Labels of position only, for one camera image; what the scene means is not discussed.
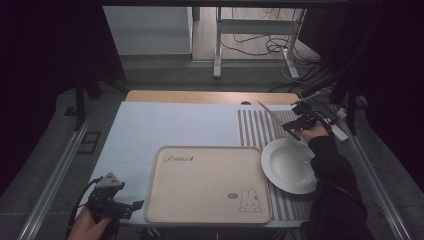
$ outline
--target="wooden board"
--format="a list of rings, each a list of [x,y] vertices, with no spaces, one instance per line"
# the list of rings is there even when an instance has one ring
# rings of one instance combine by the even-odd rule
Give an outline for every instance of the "wooden board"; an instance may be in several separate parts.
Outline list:
[[[127,102],[172,102],[172,103],[214,103],[241,104],[257,101],[266,105],[290,105],[299,98],[293,93],[253,92],[194,92],[194,91],[153,91],[133,90],[127,95]]]

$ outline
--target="black sleeve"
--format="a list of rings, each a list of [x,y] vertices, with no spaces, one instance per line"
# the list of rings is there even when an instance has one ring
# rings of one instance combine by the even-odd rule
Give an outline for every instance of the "black sleeve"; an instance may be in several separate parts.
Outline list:
[[[318,180],[310,216],[311,239],[374,239],[350,162],[337,151],[334,137],[309,141]]]

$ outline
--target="rabbit logo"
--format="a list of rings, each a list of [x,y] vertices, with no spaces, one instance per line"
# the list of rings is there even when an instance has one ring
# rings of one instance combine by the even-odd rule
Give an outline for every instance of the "rabbit logo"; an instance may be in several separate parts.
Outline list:
[[[240,212],[262,212],[258,196],[253,189],[241,191]]]

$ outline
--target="metal rail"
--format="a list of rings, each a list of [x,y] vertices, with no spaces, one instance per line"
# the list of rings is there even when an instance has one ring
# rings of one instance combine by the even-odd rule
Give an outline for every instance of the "metal rail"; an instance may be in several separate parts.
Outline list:
[[[344,121],[339,121],[340,127],[343,131],[349,136],[350,141],[349,144],[354,151],[355,157],[359,160],[359,164],[364,172],[365,178],[374,195],[377,198],[377,201],[380,203],[380,207],[383,209],[387,221],[392,228],[393,234],[396,239],[399,240],[409,240],[411,236],[405,226],[405,223],[402,220],[396,206],[394,205],[392,199],[389,194],[386,192],[382,182],[377,176],[374,167],[371,165],[370,160],[368,159],[367,154],[365,153],[362,145],[360,144],[358,138],[354,136],[347,127],[347,124]]]
[[[74,134],[72,135],[72,138],[66,146],[66,149],[63,151],[62,156],[60,157],[55,169],[50,175],[50,178],[46,186],[44,187],[43,192],[38,198],[24,227],[22,228],[18,236],[19,240],[35,239],[38,231],[40,230],[41,224],[43,223],[44,218],[46,217],[47,212],[56,196],[56,193],[59,190],[60,185],[62,184],[66,172],[68,171],[68,168],[71,165],[72,159],[76,151],[78,150],[78,146],[81,143],[81,140],[85,132],[87,131],[88,126],[91,123],[96,107],[96,101],[90,104],[86,120],[82,123],[80,130],[74,132]]]

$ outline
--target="white tabletop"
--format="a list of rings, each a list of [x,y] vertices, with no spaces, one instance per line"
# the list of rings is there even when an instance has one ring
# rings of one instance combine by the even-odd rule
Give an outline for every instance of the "white tabletop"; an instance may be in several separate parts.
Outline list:
[[[290,110],[291,106],[269,106]],[[123,102],[91,179],[113,172],[125,188],[115,201],[147,199],[153,164],[163,146],[241,146],[237,112],[262,111],[258,105]],[[91,193],[89,189],[82,202]],[[298,226],[298,221],[271,220],[270,227]],[[122,223],[152,225],[144,207]]]

